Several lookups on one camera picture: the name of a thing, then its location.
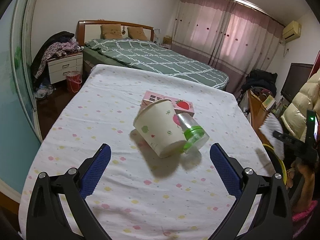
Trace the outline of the black bag pile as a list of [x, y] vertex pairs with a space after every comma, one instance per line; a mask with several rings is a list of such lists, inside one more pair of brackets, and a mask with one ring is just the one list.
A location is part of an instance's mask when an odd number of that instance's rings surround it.
[[273, 97], [277, 94], [276, 80], [278, 74], [254, 69], [245, 78], [245, 83], [241, 87], [241, 94], [255, 87], [269, 90]]

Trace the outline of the left brown pillow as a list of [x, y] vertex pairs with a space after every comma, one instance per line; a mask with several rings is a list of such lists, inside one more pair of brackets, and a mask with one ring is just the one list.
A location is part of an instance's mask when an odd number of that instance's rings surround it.
[[123, 38], [120, 24], [102, 24], [100, 29], [101, 29], [101, 36], [103, 39]]

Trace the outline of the wall air conditioner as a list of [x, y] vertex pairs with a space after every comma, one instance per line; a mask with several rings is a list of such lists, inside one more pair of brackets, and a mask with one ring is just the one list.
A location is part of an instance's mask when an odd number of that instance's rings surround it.
[[300, 37], [302, 30], [302, 25], [297, 21], [290, 22], [284, 29], [283, 29], [283, 40], [285, 43], [293, 41]]

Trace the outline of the paper cup with fruit print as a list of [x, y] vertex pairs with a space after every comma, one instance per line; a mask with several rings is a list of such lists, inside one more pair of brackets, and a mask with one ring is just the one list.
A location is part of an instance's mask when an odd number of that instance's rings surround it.
[[158, 100], [142, 109], [133, 126], [160, 158], [180, 154], [186, 143], [183, 131], [174, 122], [176, 113], [169, 99]]

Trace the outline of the small box bedside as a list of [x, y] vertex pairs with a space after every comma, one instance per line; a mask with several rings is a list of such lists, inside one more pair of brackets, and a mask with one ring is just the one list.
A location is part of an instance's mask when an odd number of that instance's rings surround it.
[[171, 36], [164, 36], [163, 37], [163, 45], [171, 45], [172, 44], [172, 37]]

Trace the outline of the orange wooden desk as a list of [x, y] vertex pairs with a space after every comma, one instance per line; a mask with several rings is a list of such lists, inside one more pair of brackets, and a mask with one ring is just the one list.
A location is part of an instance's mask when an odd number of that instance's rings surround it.
[[260, 126], [264, 123], [269, 112], [264, 108], [262, 102], [254, 96], [250, 90], [247, 91], [248, 106], [251, 119], [251, 126], [263, 144], [270, 144], [266, 137], [261, 133]]

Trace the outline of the pink strawberry milk carton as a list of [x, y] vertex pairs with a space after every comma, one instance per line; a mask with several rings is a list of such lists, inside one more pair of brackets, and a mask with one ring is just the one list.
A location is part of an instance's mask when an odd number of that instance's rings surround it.
[[190, 116], [194, 116], [194, 106], [192, 102], [183, 99], [164, 96], [148, 90], [144, 94], [144, 97], [141, 101], [140, 109], [144, 109], [148, 105], [163, 99], [168, 99], [172, 102], [173, 108], [177, 114], [184, 112], [188, 113]]

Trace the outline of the cream puffer jacket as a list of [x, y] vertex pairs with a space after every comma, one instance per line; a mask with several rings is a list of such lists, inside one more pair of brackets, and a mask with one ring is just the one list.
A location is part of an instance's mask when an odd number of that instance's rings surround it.
[[314, 110], [319, 118], [319, 70], [301, 87], [289, 104], [281, 120], [296, 139], [305, 141], [307, 110]]

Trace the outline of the brown pillow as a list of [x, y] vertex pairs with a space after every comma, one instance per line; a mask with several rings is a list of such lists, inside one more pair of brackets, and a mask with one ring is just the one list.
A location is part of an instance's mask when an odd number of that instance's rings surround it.
[[101, 36], [103, 39], [123, 38], [120, 24], [102, 24], [100, 29], [101, 29]]
[[128, 36], [131, 39], [142, 40], [142, 41], [148, 40], [142, 27], [128, 27], [127, 31], [128, 31]]

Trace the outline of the clear bottle green cap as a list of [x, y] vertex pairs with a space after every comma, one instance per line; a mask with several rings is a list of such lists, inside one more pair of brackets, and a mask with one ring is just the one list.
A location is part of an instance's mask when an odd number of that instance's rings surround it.
[[209, 140], [209, 135], [188, 113], [177, 115], [180, 127], [186, 139], [183, 150], [186, 154], [201, 149]]

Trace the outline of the wooden bed headboard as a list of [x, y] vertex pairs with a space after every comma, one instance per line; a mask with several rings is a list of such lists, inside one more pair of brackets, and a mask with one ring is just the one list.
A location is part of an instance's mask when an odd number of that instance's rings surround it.
[[138, 38], [153, 41], [153, 27], [135, 23], [106, 21], [106, 20], [82, 20], [78, 22], [76, 40], [80, 46], [93, 39], [122, 39]]

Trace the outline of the red plastic bucket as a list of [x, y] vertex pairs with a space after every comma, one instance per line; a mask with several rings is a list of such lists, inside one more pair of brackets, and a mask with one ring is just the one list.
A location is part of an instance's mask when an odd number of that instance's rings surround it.
[[77, 93], [82, 84], [82, 74], [79, 71], [72, 71], [66, 74], [67, 89], [70, 93]]

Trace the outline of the white nightstand with drawers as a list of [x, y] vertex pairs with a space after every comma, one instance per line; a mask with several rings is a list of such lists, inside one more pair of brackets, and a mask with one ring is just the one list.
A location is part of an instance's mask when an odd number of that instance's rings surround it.
[[71, 53], [59, 59], [50, 59], [48, 61], [50, 84], [65, 80], [69, 72], [78, 71], [82, 73], [82, 67], [82, 52]]

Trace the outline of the yellow rimmed trash bin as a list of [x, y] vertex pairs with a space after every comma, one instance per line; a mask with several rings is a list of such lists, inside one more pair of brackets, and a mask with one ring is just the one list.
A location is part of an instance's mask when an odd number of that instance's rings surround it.
[[273, 147], [271, 147], [268, 144], [263, 144], [263, 147], [264, 147], [268, 157], [270, 158], [270, 161], [273, 165], [275, 172], [281, 175], [282, 180], [283, 180], [284, 184], [286, 185], [287, 184], [287, 172], [286, 172], [286, 167], [285, 167], [283, 161], [280, 160], [278, 158], [278, 156], [275, 154]]

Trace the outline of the right brown pillow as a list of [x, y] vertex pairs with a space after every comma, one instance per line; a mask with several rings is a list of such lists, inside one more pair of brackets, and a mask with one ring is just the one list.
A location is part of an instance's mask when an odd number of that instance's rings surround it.
[[128, 27], [127, 31], [128, 31], [128, 36], [131, 39], [142, 40], [142, 41], [148, 40], [142, 27]]

